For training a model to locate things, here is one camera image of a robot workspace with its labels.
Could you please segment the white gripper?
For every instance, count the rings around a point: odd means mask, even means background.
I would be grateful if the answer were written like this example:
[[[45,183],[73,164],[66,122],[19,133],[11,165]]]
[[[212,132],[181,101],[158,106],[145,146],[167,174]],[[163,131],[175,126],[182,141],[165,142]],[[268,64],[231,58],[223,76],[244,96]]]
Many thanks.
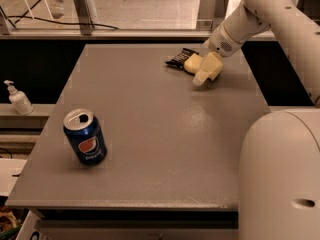
[[[242,47],[228,35],[222,24],[212,32],[203,46],[215,52],[210,52],[201,59],[199,69],[193,78],[193,84],[196,86],[201,86],[207,79],[214,81],[222,71],[222,57],[230,57]]]

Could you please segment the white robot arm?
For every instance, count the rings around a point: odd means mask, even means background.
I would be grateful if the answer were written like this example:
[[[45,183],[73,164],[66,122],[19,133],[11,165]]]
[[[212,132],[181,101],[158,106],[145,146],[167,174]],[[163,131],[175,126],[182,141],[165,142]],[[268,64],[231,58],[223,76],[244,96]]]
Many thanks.
[[[313,104],[320,97],[320,26],[297,0],[241,0],[207,39],[221,56],[271,30]],[[275,111],[248,130],[239,161],[239,240],[320,240],[320,110]]]

